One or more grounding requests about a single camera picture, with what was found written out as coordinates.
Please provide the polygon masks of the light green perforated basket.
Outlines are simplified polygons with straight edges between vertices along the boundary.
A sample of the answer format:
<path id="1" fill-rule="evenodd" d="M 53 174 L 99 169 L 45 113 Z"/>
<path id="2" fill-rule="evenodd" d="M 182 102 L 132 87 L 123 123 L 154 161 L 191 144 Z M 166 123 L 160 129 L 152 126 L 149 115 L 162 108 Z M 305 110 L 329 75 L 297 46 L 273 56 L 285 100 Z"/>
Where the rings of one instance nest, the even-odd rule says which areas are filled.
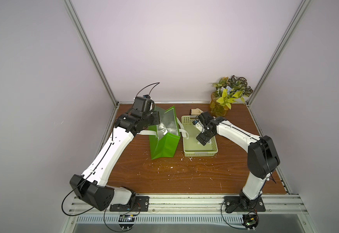
<path id="1" fill-rule="evenodd" d="M 193 124 L 195 116 L 182 116 L 180 131 L 183 136 L 183 151 L 185 157 L 209 157 L 219 151 L 216 138 L 211 138 L 206 145 L 201 144 L 196 137 L 200 130 Z"/>

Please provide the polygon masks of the green insulated delivery bag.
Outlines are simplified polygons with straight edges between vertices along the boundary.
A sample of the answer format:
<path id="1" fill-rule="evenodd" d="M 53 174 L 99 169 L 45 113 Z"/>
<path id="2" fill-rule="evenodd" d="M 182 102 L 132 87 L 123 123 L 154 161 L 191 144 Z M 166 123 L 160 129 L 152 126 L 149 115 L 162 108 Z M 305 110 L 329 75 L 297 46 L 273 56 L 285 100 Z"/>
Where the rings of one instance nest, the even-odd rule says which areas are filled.
<path id="1" fill-rule="evenodd" d="M 159 112 L 160 124 L 152 125 L 139 134 L 149 137 L 151 159 L 172 158 L 178 147 L 180 138 L 189 138 L 188 132 L 184 129 L 176 115 L 175 107 L 164 110 L 155 108 Z"/>

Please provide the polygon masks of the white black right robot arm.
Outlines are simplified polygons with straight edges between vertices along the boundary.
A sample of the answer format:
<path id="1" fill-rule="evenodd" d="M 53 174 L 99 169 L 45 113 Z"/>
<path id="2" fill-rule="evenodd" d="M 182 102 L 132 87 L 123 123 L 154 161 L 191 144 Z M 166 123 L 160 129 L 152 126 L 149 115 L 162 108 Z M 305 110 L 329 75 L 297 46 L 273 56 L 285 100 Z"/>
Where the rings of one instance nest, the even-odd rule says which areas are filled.
<path id="1" fill-rule="evenodd" d="M 237 144 L 247 153 L 249 176 L 240 191 L 237 206 L 246 210 L 253 208 L 262 195 L 266 181 L 280 165 L 280 158 L 272 138 L 251 134 L 222 116 L 211 116 L 209 112 L 198 115 L 192 124 L 200 131 L 196 139 L 203 146 L 211 138 L 220 135 Z"/>

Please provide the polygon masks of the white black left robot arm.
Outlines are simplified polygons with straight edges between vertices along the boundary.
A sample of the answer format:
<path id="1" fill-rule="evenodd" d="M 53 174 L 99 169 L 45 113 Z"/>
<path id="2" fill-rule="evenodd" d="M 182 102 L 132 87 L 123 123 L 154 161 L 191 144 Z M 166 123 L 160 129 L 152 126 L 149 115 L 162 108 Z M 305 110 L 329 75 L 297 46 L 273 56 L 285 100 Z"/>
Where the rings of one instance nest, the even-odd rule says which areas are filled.
<path id="1" fill-rule="evenodd" d="M 135 97 L 132 107 L 116 119 L 111 135 L 91 165 L 81 175 L 75 174 L 70 179 L 76 197 L 100 211 L 113 205 L 133 209 L 135 192 L 107 183 L 118 159 L 134 137 L 159 123 L 160 114 L 151 97 Z"/>

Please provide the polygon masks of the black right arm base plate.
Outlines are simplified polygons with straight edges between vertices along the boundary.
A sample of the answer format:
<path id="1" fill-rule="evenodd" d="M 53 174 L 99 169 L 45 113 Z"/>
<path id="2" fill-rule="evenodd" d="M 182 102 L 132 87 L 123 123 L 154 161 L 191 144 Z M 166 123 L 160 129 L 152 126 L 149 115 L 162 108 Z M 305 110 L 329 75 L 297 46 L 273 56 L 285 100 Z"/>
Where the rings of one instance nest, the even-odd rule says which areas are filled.
<path id="1" fill-rule="evenodd" d="M 265 212 L 266 208 L 262 197 L 259 196 L 255 200 L 249 200 L 240 196 L 224 197 L 225 212 L 230 214 L 233 212 Z"/>

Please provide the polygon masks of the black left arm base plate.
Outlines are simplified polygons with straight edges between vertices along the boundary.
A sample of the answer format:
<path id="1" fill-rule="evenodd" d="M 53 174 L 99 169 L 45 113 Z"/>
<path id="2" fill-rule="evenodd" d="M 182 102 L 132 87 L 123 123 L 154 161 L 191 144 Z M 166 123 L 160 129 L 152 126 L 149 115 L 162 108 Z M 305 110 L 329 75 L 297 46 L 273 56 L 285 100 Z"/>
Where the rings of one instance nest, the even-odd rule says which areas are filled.
<path id="1" fill-rule="evenodd" d="M 110 205 L 110 212 L 148 212 L 149 196 L 134 196 L 127 204 Z"/>

